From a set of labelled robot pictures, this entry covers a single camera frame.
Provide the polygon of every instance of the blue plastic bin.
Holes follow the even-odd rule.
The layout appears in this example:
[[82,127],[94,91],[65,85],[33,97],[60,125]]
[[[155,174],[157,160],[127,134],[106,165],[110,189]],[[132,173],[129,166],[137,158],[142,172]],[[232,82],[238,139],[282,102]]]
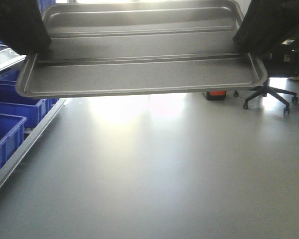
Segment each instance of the blue plastic bin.
[[13,81],[15,83],[19,74],[19,70],[8,69],[4,72],[0,72],[0,81]]
[[24,140],[25,117],[0,114],[0,169]]
[[0,84],[0,113],[26,117],[25,127],[36,127],[50,109],[51,100],[25,98],[13,85]]
[[58,102],[59,98],[51,99],[51,103],[54,105]]
[[39,9],[40,11],[44,11],[48,6],[55,4],[56,0],[39,0]]

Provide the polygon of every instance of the chair base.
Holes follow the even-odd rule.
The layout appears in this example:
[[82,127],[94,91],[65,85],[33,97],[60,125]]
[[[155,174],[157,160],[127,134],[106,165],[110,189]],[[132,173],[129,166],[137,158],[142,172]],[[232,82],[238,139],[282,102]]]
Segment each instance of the chair base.
[[[256,91],[253,94],[251,94],[250,96],[248,96],[245,99],[245,102],[243,104],[243,108],[244,109],[248,109],[248,101],[254,99],[255,97],[258,97],[260,95],[263,95],[264,97],[267,96],[267,94],[272,95],[273,97],[275,97],[277,100],[279,100],[280,102],[284,103],[286,105],[286,107],[284,108],[284,113],[290,113],[290,104],[288,101],[286,101],[283,97],[281,97],[280,95],[278,95],[278,93],[283,93],[283,94],[288,94],[288,95],[293,95],[292,98],[292,102],[296,103],[298,102],[298,97],[297,97],[297,93],[292,92],[292,91],[286,91],[286,90],[282,90],[282,89],[278,89],[275,87],[270,87],[269,86],[269,79],[262,85],[262,86],[257,86],[255,88],[250,89],[250,91]],[[237,97],[238,96],[238,91],[234,92],[234,96]]]

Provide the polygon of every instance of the wall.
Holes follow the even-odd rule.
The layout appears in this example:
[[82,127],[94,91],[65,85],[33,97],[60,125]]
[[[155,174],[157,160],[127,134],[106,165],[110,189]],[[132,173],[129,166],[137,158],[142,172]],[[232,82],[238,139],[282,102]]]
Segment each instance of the wall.
[[236,0],[236,2],[239,3],[240,9],[244,15],[246,14],[250,1],[251,0]]

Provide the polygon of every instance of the chair leg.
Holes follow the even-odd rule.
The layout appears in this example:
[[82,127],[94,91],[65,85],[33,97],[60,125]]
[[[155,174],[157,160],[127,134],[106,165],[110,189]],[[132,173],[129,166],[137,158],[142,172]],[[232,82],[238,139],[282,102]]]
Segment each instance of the chair leg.
[[252,100],[253,98],[256,98],[257,96],[259,95],[262,95],[263,93],[265,93],[263,91],[263,89],[260,89],[254,93],[252,93],[250,96],[248,96],[246,99],[245,99],[245,103],[247,103],[248,101]]
[[286,90],[278,89],[278,88],[275,88],[275,87],[271,87],[271,89],[273,89],[277,93],[283,93],[283,94],[293,95],[294,97],[297,96],[297,93],[292,92],[292,91],[286,91]]
[[256,87],[250,89],[249,91],[258,91],[258,90],[260,90],[262,87],[263,87],[263,86],[256,86]]
[[277,100],[279,100],[280,102],[284,103],[286,105],[286,108],[289,108],[289,102],[286,101],[283,97],[281,97],[280,95],[277,94],[277,92],[275,92],[273,90],[273,88],[268,88],[268,93],[270,95],[272,95],[273,97],[275,97]]

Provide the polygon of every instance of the metal tray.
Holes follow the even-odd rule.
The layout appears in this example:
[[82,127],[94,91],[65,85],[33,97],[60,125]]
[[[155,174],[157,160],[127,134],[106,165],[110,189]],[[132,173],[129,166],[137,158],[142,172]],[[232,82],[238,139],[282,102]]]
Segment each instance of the metal tray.
[[240,55],[232,0],[56,4],[43,14],[52,44],[17,80],[32,98],[248,89],[262,61]]

